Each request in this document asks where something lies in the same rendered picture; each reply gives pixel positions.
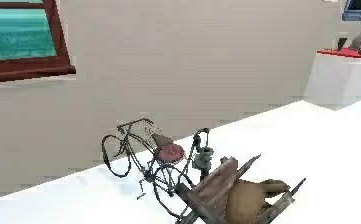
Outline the black bicycle with red seat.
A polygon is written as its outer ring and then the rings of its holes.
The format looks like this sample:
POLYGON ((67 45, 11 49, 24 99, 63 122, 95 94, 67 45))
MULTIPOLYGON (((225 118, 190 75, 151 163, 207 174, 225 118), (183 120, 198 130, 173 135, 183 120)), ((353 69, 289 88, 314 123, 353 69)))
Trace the black bicycle with red seat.
POLYGON ((146 195, 143 183, 152 185, 157 202, 177 221, 182 221, 186 206, 180 214, 173 212, 161 199, 162 190, 168 197, 174 197, 178 190, 176 186, 185 180, 191 187, 196 184, 190 179, 189 167, 200 171, 200 180, 205 180, 210 174, 211 157, 214 153, 209 147, 209 128, 201 128, 192 136, 189 153, 175 141, 165 136, 155 123, 148 118, 140 118, 117 126, 118 135, 107 134, 101 140, 101 154, 103 163, 110 173, 117 178, 126 178, 132 166, 142 175, 139 180, 141 194, 137 199, 146 195), (118 141, 118 151, 113 158, 125 156, 127 167, 124 173, 117 173, 111 164, 106 143, 109 139, 118 141))

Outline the white cabinet with red top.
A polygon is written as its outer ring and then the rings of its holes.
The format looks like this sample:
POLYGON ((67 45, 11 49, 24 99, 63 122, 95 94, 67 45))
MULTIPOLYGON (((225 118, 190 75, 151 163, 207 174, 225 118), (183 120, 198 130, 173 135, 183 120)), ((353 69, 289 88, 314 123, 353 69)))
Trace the white cabinet with red top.
POLYGON ((361 56, 317 53, 303 100, 339 110, 361 100, 361 56))

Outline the brown framed window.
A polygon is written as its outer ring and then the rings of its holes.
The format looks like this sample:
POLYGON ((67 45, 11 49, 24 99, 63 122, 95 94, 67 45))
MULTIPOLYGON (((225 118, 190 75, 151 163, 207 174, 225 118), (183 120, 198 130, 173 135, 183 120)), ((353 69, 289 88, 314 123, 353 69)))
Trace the brown framed window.
POLYGON ((0 0, 0 82, 75 72, 57 0, 0 0))

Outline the blue framed picture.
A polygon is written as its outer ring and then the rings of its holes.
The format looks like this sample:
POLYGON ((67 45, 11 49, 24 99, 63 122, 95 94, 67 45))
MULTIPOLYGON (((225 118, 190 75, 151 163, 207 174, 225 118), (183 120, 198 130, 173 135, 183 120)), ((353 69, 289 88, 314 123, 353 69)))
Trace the blue framed picture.
POLYGON ((343 21, 361 21, 361 0, 346 0, 343 21))

